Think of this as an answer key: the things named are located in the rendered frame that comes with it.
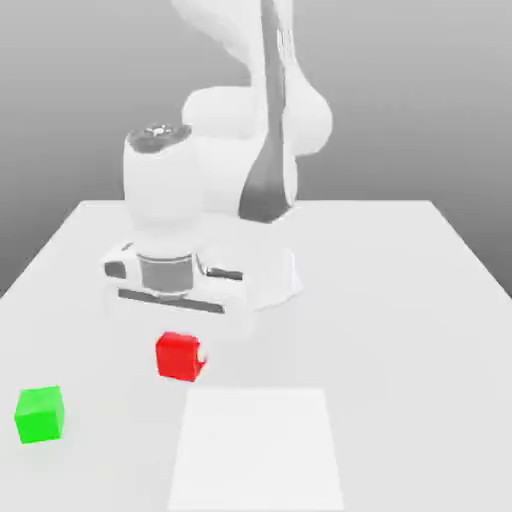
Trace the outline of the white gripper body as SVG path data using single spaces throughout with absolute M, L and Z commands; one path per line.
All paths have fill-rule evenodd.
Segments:
M 233 291 L 199 289 L 180 297 L 157 297 L 110 284 L 103 288 L 102 299 L 114 332 L 146 341 L 175 332 L 203 343 L 241 343 L 253 332 L 254 311 Z

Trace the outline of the small red cube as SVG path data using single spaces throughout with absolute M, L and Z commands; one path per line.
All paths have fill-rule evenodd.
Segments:
M 160 376 L 195 382 L 205 360 L 199 358 L 197 337 L 176 332 L 164 332 L 155 345 L 156 364 Z

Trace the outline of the small green cube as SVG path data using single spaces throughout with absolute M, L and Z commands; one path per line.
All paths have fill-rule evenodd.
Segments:
M 14 420 L 22 444 L 60 439 L 65 409 L 59 386 L 20 391 Z

